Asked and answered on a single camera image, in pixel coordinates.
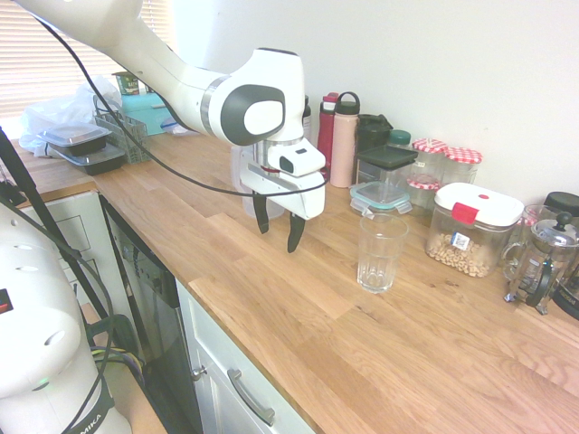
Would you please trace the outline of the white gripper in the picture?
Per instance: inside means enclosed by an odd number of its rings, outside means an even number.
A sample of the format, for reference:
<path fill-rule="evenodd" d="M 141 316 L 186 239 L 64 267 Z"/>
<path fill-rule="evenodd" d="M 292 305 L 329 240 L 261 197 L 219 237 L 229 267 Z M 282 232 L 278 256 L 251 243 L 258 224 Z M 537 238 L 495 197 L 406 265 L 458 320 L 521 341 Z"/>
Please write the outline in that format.
<path fill-rule="evenodd" d="M 302 176 L 267 172 L 255 160 L 252 147 L 238 148 L 238 191 L 244 210 L 255 217 L 261 234 L 270 220 L 289 214 L 287 252 L 299 246 L 305 220 L 319 216 L 325 206 L 325 179 L 319 170 Z"/>

